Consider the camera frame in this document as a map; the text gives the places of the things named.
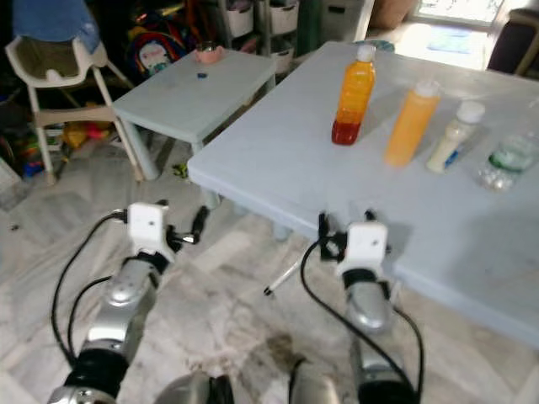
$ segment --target white pen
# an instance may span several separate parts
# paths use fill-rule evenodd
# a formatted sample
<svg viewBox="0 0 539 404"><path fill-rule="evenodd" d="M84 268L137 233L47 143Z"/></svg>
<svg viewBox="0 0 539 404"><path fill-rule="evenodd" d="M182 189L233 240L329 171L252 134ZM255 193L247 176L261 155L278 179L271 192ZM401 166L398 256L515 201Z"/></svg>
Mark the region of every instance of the white pen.
<svg viewBox="0 0 539 404"><path fill-rule="evenodd" d="M279 278L277 278L270 286L268 286L266 289L264 289L264 294L266 296L271 295L279 286L285 283L285 281L291 277L294 272L296 272L300 268L300 262L302 260L298 259L294 262L294 265L289 267Z"/></svg>

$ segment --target doormat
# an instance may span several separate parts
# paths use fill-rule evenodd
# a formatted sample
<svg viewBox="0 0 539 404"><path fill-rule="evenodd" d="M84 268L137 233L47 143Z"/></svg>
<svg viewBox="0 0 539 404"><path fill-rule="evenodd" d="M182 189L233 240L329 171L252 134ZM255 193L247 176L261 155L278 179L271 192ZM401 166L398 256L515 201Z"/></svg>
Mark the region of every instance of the doormat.
<svg viewBox="0 0 539 404"><path fill-rule="evenodd" d="M472 53L472 32L469 29L432 27L427 49L451 53Z"/></svg>

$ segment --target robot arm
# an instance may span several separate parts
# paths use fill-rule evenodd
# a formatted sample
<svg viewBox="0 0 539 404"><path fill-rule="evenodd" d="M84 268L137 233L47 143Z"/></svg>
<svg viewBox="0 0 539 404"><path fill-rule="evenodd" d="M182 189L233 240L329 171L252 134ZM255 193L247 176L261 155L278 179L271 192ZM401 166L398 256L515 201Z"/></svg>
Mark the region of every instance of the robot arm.
<svg viewBox="0 0 539 404"><path fill-rule="evenodd" d="M394 310L382 261L387 247L387 228L371 211L367 221L352 224L346 233L328 236L327 218L321 215L321 258L339 261L336 269L346 292L345 318L383 349L383 354L351 333L351 364L360 404L416 404L418 395L404 373L392 333ZM291 382L291 404L338 403L335 386L308 362L295 369Z"/></svg>
<svg viewBox="0 0 539 404"><path fill-rule="evenodd" d="M57 388L50 404L114 404L155 304L157 288L183 242L197 243L208 216L203 207L190 233L177 234L167 225L168 207L133 204L127 222L133 257L111 278L72 372Z"/></svg>

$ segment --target white high chair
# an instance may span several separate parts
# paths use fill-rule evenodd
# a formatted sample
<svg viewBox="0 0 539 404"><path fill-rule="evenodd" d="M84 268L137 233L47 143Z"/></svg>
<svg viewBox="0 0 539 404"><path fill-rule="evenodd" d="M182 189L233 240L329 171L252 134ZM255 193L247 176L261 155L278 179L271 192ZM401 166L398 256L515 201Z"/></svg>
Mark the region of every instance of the white high chair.
<svg viewBox="0 0 539 404"><path fill-rule="evenodd" d="M132 88L133 86L127 77L125 77L120 70L109 61L103 43L99 43L96 50L92 54L89 54L81 40L75 38L72 40L72 57L74 57L74 61L70 62L76 64L76 71L62 75L57 69L49 68L44 73L44 77L37 77L35 74L32 74L31 71L42 61L40 61L39 52L33 52L32 49L35 49L36 44L39 44L40 42L32 42L32 46L34 47L32 48L32 46L28 46L27 43L24 43L25 40L25 38L17 37L8 44L5 49L13 70L28 87L30 104L32 113L34 114L35 131L37 132L41 155L43 156L43 163L45 164L47 182L49 184L54 184L56 182L56 176L54 174L54 168L52 167L51 155L47 146L44 127L61 122L82 120L108 121L114 123L131 162L131 166L133 167L135 179L137 181L142 181L144 179L142 170L136 160L131 144L125 135L124 128L112 109L112 99L110 98L109 90L107 89L99 68L107 66L128 87ZM37 88L65 88L78 85L84 82L88 69L90 68L92 69L99 91L103 96L104 105L75 109L40 109L36 92Z"/></svg>

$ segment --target white bottle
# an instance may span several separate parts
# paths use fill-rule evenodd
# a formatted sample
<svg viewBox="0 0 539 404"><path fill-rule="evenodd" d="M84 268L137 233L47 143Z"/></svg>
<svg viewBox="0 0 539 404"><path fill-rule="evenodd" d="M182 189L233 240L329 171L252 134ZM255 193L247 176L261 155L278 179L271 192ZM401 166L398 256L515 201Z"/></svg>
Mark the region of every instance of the white bottle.
<svg viewBox="0 0 539 404"><path fill-rule="evenodd" d="M446 127L446 133L427 161L427 168L442 174L461 153L464 142L470 138L485 113L484 105L475 101L463 101L456 118Z"/></svg>

